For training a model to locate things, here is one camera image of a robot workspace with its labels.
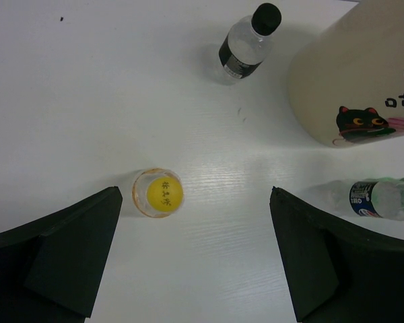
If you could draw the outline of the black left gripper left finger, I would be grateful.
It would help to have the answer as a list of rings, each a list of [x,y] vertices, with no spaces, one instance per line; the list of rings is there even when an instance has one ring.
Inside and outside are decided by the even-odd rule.
[[[90,318],[123,202],[118,187],[0,233],[0,322]]]

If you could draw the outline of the yellow cap orange bottle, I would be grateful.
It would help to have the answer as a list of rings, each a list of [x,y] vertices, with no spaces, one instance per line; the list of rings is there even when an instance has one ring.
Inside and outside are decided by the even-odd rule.
[[[165,218],[181,208],[184,189],[179,176],[173,171],[151,168],[136,175],[131,197],[141,214],[151,218]]]

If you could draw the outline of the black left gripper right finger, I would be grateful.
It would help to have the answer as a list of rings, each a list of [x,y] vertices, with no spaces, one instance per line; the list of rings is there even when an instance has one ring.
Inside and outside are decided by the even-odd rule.
[[[269,205],[297,322],[404,322],[404,240],[282,188]]]

